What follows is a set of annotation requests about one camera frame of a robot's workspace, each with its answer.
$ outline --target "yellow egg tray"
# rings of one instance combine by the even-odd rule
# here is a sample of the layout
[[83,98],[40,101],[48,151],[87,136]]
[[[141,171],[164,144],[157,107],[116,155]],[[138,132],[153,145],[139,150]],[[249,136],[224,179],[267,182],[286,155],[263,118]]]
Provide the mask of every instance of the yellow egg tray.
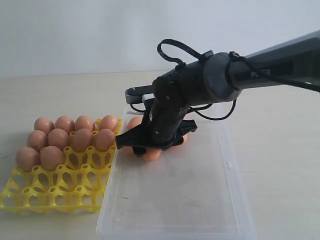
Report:
[[[101,118],[95,123],[99,126],[100,121]],[[122,120],[119,119],[118,123],[114,131],[116,135],[120,132]],[[115,153],[116,145],[108,151],[98,151],[94,146],[89,146],[84,152],[67,146],[63,150],[64,164],[54,171],[39,165],[30,172],[16,167],[0,193],[0,210],[13,214],[28,211],[43,214],[54,210],[63,213],[98,212]]]

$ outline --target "clear plastic container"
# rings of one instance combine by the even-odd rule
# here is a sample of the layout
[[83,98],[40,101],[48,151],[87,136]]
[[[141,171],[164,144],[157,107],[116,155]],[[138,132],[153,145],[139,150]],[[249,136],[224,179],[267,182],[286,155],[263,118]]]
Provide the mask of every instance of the clear plastic container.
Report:
[[[225,113],[216,104],[208,116]],[[126,111],[122,130],[135,116]],[[255,240],[226,121],[193,114],[198,129],[150,163],[117,152],[97,234],[105,240]]]

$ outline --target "egg tray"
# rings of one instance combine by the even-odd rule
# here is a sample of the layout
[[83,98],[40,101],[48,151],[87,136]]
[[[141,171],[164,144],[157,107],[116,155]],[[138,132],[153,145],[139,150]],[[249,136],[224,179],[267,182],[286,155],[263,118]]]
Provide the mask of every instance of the egg tray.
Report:
[[[122,120],[118,120],[114,133],[119,134]],[[30,172],[19,168],[0,193],[0,210],[13,214],[28,211],[48,213],[98,212],[101,209],[109,174],[116,153],[113,145],[108,151],[89,146],[77,152],[67,146],[63,150],[64,164],[54,171],[37,165]]]

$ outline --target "beige table surface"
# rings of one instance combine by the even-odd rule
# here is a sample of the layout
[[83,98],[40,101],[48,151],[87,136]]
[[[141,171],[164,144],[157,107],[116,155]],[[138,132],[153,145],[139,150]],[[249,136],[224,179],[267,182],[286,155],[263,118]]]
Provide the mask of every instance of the beige table surface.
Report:
[[[36,118],[121,117],[125,89],[160,73],[0,78],[0,189]],[[319,102],[318,93],[288,86],[245,90],[228,119],[261,240],[320,239]],[[97,213],[0,212],[0,239],[96,240],[97,220]]]

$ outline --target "robotic arm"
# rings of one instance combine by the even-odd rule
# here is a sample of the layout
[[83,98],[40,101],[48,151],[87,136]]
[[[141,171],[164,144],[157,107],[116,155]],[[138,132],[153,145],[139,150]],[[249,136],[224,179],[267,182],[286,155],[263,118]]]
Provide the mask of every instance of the robotic arm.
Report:
[[[162,44],[181,48],[198,60],[185,64],[169,57]],[[197,129],[194,120],[183,120],[190,112],[233,101],[232,112],[244,89],[286,84],[320,92],[320,31],[246,57],[235,52],[200,54],[172,39],[163,40],[157,50],[177,66],[152,85],[125,91],[126,102],[131,106],[144,103],[145,111],[140,125],[116,137],[118,149],[131,146],[138,157],[146,148],[167,150],[182,144],[183,135]]]

